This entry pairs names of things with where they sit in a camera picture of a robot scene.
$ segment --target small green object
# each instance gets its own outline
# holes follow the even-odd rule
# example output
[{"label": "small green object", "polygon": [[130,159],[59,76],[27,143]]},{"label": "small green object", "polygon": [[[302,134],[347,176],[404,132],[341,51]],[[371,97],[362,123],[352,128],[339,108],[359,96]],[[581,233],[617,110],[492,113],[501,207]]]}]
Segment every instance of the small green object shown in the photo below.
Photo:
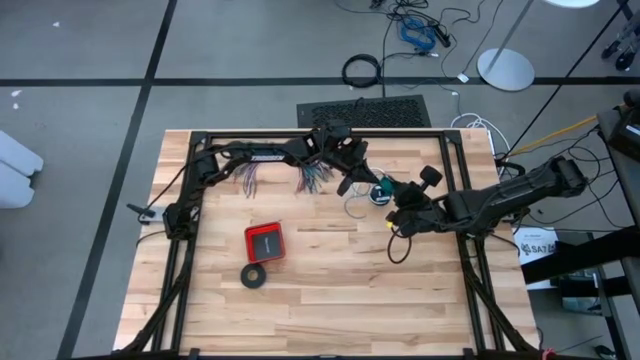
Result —
[{"label": "small green object", "polygon": [[389,179],[386,176],[383,176],[382,179],[380,179],[380,187],[382,187],[382,190],[388,194],[391,195],[393,194],[393,183],[391,182],[391,179]]}]

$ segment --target white plastic object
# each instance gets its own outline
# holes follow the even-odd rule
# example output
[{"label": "white plastic object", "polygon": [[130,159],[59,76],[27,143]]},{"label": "white plastic object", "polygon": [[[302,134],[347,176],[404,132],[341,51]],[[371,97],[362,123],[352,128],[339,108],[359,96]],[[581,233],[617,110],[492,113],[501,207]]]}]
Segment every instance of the white plastic object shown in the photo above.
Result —
[{"label": "white plastic object", "polygon": [[12,167],[24,176],[31,176],[42,170],[44,161],[33,151],[0,131],[0,162]]},{"label": "white plastic object", "polygon": [[31,180],[0,162],[0,209],[27,206],[33,199]]}]

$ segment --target blue cable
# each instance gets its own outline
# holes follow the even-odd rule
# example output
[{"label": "blue cable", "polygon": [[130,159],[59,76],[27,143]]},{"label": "blue cable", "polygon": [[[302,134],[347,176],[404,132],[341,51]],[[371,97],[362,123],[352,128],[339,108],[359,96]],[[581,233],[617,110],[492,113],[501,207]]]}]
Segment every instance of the blue cable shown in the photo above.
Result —
[{"label": "blue cable", "polygon": [[[404,21],[398,21],[400,38],[417,49],[424,52],[431,51],[436,46],[436,33],[431,26],[425,26],[422,20],[407,17]],[[411,36],[409,32],[418,33]]]}]

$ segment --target black metal frame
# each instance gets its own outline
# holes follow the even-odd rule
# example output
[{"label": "black metal frame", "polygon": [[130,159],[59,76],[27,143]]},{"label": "black metal frame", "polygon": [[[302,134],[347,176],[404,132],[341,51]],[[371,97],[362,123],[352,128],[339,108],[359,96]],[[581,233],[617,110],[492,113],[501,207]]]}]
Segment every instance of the black metal frame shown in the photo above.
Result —
[{"label": "black metal frame", "polygon": [[[232,132],[192,132],[189,139],[189,149],[187,153],[186,163],[190,163],[197,153],[200,145],[212,144],[217,139],[233,139],[233,138],[249,138],[249,139],[261,139],[261,138],[288,138],[299,136],[304,134],[305,130],[287,130],[287,131],[232,131]],[[460,177],[462,180],[463,188],[471,188],[471,179],[467,168],[464,147],[462,143],[462,136],[459,130],[353,130],[353,134],[362,138],[435,138],[439,141],[440,151],[442,154],[442,162],[444,165],[445,178],[447,182],[447,188],[449,192],[456,191],[455,179],[453,176],[453,168],[451,158],[449,154],[449,145],[452,144],[457,157],[458,167],[460,170]],[[161,300],[158,308],[151,316],[147,326],[150,326],[154,330],[153,340],[151,345],[151,352],[142,352],[149,338],[146,339],[136,338],[133,343],[125,347],[123,350],[116,351],[112,355],[103,357],[92,357],[90,359],[222,359],[232,358],[233,360],[255,360],[265,359],[263,356],[199,356],[198,349],[192,349],[191,354],[187,356],[180,356],[180,340],[182,337],[182,328],[187,308],[187,297],[189,295],[189,282],[191,278],[193,260],[195,256],[195,246],[197,241],[197,228],[199,226],[199,211],[202,206],[204,196],[204,185],[196,185],[193,183],[195,177],[192,175],[192,171],[187,167],[183,175],[183,182],[181,191],[185,189],[195,189],[189,198],[187,207],[191,207],[191,213],[194,214],[192,226],[192,236],[188,237],[186,241],[187,250],[185,253],[185,259],[183,267],[180,270],[180,274],[176,278],[175,282],[172,281],[176,265],[178,262],[177,254],[179,250],[179,241],[172,241],[167,256],[167,265],[165,269],[165,276],[163,280],[163,287],[161,292]],[[538,349],[528,344],[522,336],[511,325],[507,317],[500,310],[495,302],[493,293],[493,287],[491,285],[491,274],[489,272],[489,266],[484,252],[484,239],[474,238],[473,243],[475,246],[478,269],[480,277],[476,274],[471,258],[469,256],[469,250],[467,243],[470,240],[466,234],[456,233],[456,240],[458,244],[458,250],[460,253],[460,262],[462,272],[464,276],[465,288],[467,293],[467,302],[469,307],[469,313],[471,317],[471,324],[473,329],[473,335],[476,343],[477,356],[474,356],[471,349],[461,349],[463,355],[461,356],[411,356],[412,360],[415,359],[537,359],[540,357]],[[160,350],[162,347],[163,332],[165,328],[165,317],[172,304],[173,299],[177,296],[178,304],[176,307],[175,323],[173,327],[173,333],[171,338],[170,348],[168,350]],[[477,297],[480,297],[484,305],[489,312],[489,319],[491,321],[491,330],[495,342],[495,350],[488,350],[484,340],[484,333],[482,331],[482,320],[480,318],[480,310],[478,308]],[[505,344],[503,335],[511,342],[516,352],[505,351]],[[397,359],[407,358],[407,356],[389,357],[389,356],[360,356],[360,357],[343,357],[338,356],[341,359]],[[317,359],[313,356],[278,356],[268,357],[270,360],[283,359],[283,360],[300,360],[300,359]],[[565,356],[555,356],[556,359],[561,358],[573,358]]]}]

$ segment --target wooden table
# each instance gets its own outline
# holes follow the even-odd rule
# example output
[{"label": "wooden table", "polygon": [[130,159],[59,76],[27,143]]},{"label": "wooden table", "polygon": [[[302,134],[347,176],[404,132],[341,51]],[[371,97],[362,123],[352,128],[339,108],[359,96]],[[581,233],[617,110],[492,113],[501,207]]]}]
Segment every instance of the wooden table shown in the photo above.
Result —
[{"label": "wooden table", "polygon": [[[461,132],[473,188],[496,183],[484,130]],[[189,130],[166,132],[152,198],[184,165],[189,136]],[[436,139],[367,141],[369,165],[398,180],[419,180],[427,164],[443,170]],[[452,147],[450,153],[461,188]],[[416,235],[409,258],[394,265],[387,259],[390,232],[384,221],[392,205],[377,207],[366,198],[353,200],[351,212],[366,215],[353,219],[343,209],[345,199],[336,194],[339,174],[313,195],[295,194],[298,170],[284,164],[261,164],[257,179],[255,198],[246,198],[242,181],[231,179],[205,194],[181,353],[198,347],[202,354],[460,355],[462,348],[474,347],[453,233]],[[445,194],[445,183],[427,194]],[[175,201],[179,186],[180,180],[158,204]],[[262,288],[246,289],[239,280],[247,264],[244,229],[271,221],[282,224],[287,255],[265,264],[268,280]],[[142,235],[160,229],[161,224],[146,226]],[[497,233],[512,239],[506,226]],[[395,243],[396,258],[404,254],[404,241]],[[162,235],[145,239],[138,247],[115,349],[129,343],[153,313],[168,248],[169,241]],[[489,237],[486,253],[498,304],[537,347],[516,250]],[[491,348],[488,314],[483,305],[480,309]],[[173,314],[169,314],[165,348],[172,328]]]}]

